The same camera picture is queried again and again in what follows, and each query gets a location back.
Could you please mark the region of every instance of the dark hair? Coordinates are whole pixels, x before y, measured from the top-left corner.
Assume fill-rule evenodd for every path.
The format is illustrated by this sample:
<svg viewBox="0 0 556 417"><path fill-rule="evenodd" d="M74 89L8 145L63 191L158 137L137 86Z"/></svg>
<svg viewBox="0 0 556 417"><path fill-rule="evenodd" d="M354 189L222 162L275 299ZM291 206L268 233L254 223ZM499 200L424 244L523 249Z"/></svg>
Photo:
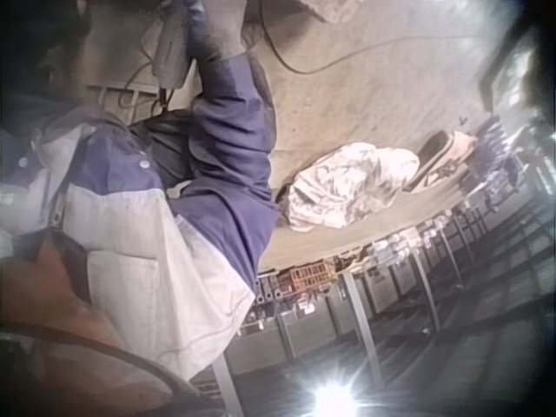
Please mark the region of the dark hair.
<svg viewBox="0 0 556 417"><path fill-rule="evenodd" d="M89 8L80 14L76 0L4 0L0 8L3 83L28 82L23 74L49 50L63 45L70 55L90 30Z"/></svg>

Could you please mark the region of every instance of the purple jacket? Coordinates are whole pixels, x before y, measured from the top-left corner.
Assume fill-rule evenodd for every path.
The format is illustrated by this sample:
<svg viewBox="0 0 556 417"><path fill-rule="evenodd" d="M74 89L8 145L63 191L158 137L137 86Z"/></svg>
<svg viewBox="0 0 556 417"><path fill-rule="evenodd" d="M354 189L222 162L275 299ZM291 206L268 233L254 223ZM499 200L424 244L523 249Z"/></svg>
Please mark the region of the purple jacket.
<svg viewBox="0 0 556 417"><path fill-rule="evenodd" d="M247 56L200 73L189 138L195 179L178 199L167 198L125 126L84 107L23 120L33 146L0 190L2 255L10 238L60 228L87 251L91 300L129 350L186 380L241 326L279 216L268 188L272 141ZM13 148L5 131L2 141Z"/></svg>

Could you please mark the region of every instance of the crate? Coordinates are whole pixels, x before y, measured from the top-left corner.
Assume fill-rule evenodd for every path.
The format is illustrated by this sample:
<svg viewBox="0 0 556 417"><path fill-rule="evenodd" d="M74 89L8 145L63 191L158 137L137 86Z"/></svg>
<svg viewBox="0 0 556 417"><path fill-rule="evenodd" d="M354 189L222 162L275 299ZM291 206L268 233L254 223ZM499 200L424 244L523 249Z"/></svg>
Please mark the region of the crate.
<svg viewBox="0 0 556 417"><path fill-rule="evenodd" d="M337 280L333 260L321 260L293 267L278 274L278 282L283 292L291 288L292 292L300 293Z"/></svg>

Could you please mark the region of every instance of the hand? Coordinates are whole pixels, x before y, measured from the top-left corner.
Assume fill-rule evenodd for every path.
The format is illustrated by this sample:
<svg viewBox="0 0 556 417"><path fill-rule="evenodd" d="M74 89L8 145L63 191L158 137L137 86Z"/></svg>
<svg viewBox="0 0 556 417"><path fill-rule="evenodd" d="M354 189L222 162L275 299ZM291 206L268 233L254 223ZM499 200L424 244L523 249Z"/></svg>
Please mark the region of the hand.
<svg viewBox="0 0 556 417"><path fill-rule="evenodd" d="M181 1L189 13L188 44L193 58L213 62L245 52L242 26L247 0Z"/></svg>

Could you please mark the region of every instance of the cable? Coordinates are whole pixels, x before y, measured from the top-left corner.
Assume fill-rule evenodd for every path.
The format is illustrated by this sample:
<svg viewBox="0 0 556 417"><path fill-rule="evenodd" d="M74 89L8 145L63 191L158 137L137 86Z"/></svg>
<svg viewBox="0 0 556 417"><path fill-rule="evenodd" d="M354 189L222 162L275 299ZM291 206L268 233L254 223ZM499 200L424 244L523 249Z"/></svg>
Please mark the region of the cable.
<svg viewBox="0 0 556 417"><path fill-rule="evenodd" d="M373 43L373 44L368 45L364 48L361 48L360 50L355 50L353 52L350 52L349 54L346 54L345 56L341 56L340 58L333 60L331 63L327 63L326 65L324 65L320 68L312 69L312 70L301 70L301 69L296 69L296 68L292 67L280 55L280 52L276 48L276 45L275 45L274 41L272 40L272 37L270 37L270 34L268 33L268 28L267 28L267 25L266 25L265 20L264 20L264 13L263 13L262 4L263 4L263 0L259 0L259 18L261 19L262 30L263 30L264 36L265 36L265 38L268 42L268 46L270 47L270 49L272 50L272 52L276 56L276 59L280 62L280 64L286 70L289 70L289 71L291 71L294 74L297 74L299 76L312 76L314 74L318 74L318 73L320 73L324 70L328 70L328 69L334 67L335 65L338 65L339 63L343 63L344 61L347 61L347 60L349 60L349 59L351 59L355 56L367 53L367 52L369 52L371 50L375 50L377 48L381 48L381 47L388 46L388 45L393 45L393 44L396 44L396 43L403 43L403 42L409 42L409 41L440 41L440 40L449 40L449 39L477 39L477 40L481 40L483 42L489 42L488 40L486 40L482 37L478 37L478 36L474 36L474 35L461 35L461 36L402 36L402 37L396 37L394 39L388 39L386 41L382 41L382 42L378 42L378 43Z"/></svg>
<svg viewBox="0 0 556 417"><path fill-rule="evenodd" d="M121 91L120 95L118 96L118 106L120 107L120 109L133 109L133 108L136 109L139 106L143 106L144 104L151 103L153 100L156 101L156 99L149 99L135 104L124 104L122 102L123 94L128 90L131 83L134 82L134 80L139 76L141 71L143 71L145 68L152 65L154 62L153 57L147 52L144 45L142 44L142 40L145 37L145 35L147 35L147 32L149 32L151 26L154 24L155 21L156 21L156 17L147 25L147 27L144 29L142 34L139 36L139 50L147 58L147 62L141 65L139 68L137 68L135 72L131 75L129 80L123 86L123 91Z"/></svg>
<svg viewBox="0 0 556 417"><path fill-rule="evenodd" d="M120 91L120 94L118 95L118 106L120 107L120 109L133 109L153 101L153 99L149 99L135 104L122 103L123 93L128 91L129 86L137 78L137 76L141 73L141 71L143 71L145 68L149 67L150 65L152 65L152 63L144 63L143 65L141 65L139 68L135 70L135 72L131 75L129 80L125 83L125 85L123 86L123 90Z"/></svg>

